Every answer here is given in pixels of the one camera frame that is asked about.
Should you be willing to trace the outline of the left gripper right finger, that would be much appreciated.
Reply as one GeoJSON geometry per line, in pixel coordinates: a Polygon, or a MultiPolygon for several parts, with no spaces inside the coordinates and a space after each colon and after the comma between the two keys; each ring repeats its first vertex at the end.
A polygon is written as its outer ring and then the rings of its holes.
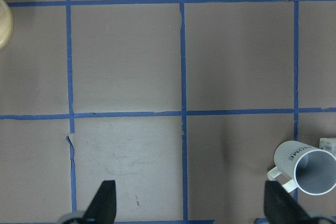
{"type": "Polygon", "coordinates": [[[266,181],[264,214],[269,223],[311,223],[310,216],[277,181],[266,181]]]}

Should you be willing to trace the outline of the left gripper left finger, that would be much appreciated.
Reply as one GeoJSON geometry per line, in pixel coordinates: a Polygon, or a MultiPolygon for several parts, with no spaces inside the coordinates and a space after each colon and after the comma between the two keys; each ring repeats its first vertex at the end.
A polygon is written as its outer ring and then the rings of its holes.
{"type": "Polygon", "coordinates": [[[101,183],[84,213],[86,223],[114,223],[116,218],[116,185],[114,180],[101,183]]]}

